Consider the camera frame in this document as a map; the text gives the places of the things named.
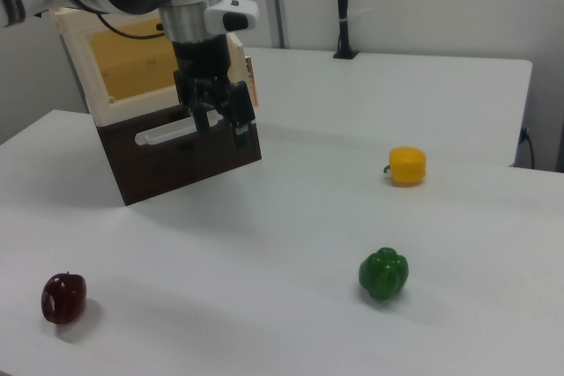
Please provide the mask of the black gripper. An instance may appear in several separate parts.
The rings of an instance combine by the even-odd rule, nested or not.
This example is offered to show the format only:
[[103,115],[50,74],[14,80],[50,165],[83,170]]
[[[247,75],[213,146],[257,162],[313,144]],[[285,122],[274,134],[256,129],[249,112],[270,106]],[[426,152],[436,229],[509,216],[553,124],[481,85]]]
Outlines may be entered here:
[[244,81],[230,84],[231,65],[226,36],[218,35],[198,42],[172,42],[177,70],[174,83],[179,103],[188,109],[197,133],[209,131],[205,102],[220,99],[220,113],[231,125],[237,149],[247,144],[249,125],[255,112]]

